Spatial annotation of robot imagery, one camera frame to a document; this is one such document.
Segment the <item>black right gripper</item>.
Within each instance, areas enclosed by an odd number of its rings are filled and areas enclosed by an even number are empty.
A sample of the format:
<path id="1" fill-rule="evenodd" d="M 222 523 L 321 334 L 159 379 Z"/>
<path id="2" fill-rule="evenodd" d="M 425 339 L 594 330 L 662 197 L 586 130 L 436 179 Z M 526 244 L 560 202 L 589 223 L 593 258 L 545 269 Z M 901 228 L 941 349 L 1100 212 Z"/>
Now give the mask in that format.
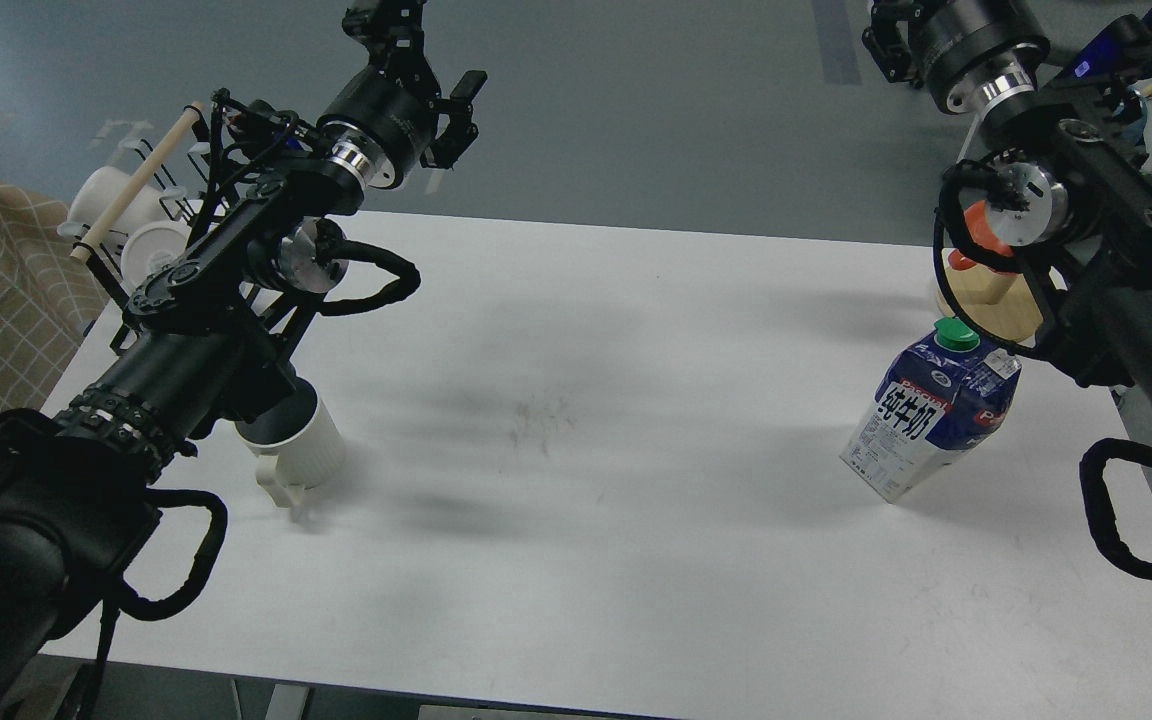
<path id="1" fill-rule="evenodd" d="M 890 83 L 961 115 L 1033 88 L 1051 41 L 1024 1 L 873 1 L 861 45 Z"/>

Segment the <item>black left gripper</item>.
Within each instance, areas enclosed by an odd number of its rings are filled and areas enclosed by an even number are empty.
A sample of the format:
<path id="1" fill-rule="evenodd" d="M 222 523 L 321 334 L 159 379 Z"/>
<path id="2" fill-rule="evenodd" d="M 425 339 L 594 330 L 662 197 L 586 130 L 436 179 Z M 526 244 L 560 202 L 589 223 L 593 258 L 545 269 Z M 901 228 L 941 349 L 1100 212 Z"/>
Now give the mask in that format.
<path id="1" fill-rule="evenodd" d="M 473 101 L 488 79 L 467 70 L 442 86 L 429 65 L 422 1 L 355 1 L 340 26 L 367 51 L 367 65 L 317 120 L 329 164 L 361 190 L 393 190 L 414 167 L 450 170 L 479 137 Z"/>

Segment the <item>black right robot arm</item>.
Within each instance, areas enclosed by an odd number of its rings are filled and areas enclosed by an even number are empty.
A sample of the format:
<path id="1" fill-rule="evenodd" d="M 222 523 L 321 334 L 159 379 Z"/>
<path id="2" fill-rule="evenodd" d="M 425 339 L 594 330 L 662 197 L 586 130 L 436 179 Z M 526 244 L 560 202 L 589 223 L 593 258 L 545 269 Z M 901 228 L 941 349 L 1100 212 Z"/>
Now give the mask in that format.
<path id="1" fill-rule="evenodd" d="M 1037 70 L 1049 41 L 1023 1 L 874 1 L 861 41 L 888 82 L 978 119 L 986 156 L 943 173 L 934 210 L 934 275 L 952 313 L 967 318 L 948 287 L 946 247 L 1024 279 L 1041 323 L 1036 342 L 1011 353 L 1082 387 L 1135 386 L 1152 404 L 1152 176 L 1108 113 L 1151 36 L 1134 15 L 1105 33 L 1116 53 L 1047 83 Z M 1111 564 L 1152 582 L 1152 562 L 1119 535 L 1105 483 L 1112 460 L 1152 469 L 1152 447 L 1101 439 L 1084 452 L 1089 532 Z"/>

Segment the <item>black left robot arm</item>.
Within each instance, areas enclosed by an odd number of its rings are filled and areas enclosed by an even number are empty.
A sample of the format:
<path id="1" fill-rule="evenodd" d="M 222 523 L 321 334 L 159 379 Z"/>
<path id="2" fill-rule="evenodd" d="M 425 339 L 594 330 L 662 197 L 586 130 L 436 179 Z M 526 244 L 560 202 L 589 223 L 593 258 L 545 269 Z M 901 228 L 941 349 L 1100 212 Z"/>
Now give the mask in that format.
<path id="1" fill-rule="evenodd" d="M 74 253 L 114 293 L 134 342 L 54 416 L 0 414 L 0 702 L 50 641 L 101 612 L 97 661 L 120 616 L 159 621 L 196 601 L 227 506 L 157 488 L 215 420 L 256 420 L 291 397 L 291 354 L 314 316 L 370 313 L 420 286 L 396 253 L 349 241 L 335 218 L 415 167 L 448 169 L 477 137 L 468 70 L 444 94 L 424 54 L 420 1 L 356 1 L 343 31 L 367 65 L 314 124 L 225 90 L 187 109 L 207 188 L 185 250 L 124 291 L 99 258 L 141 176 Z"/>

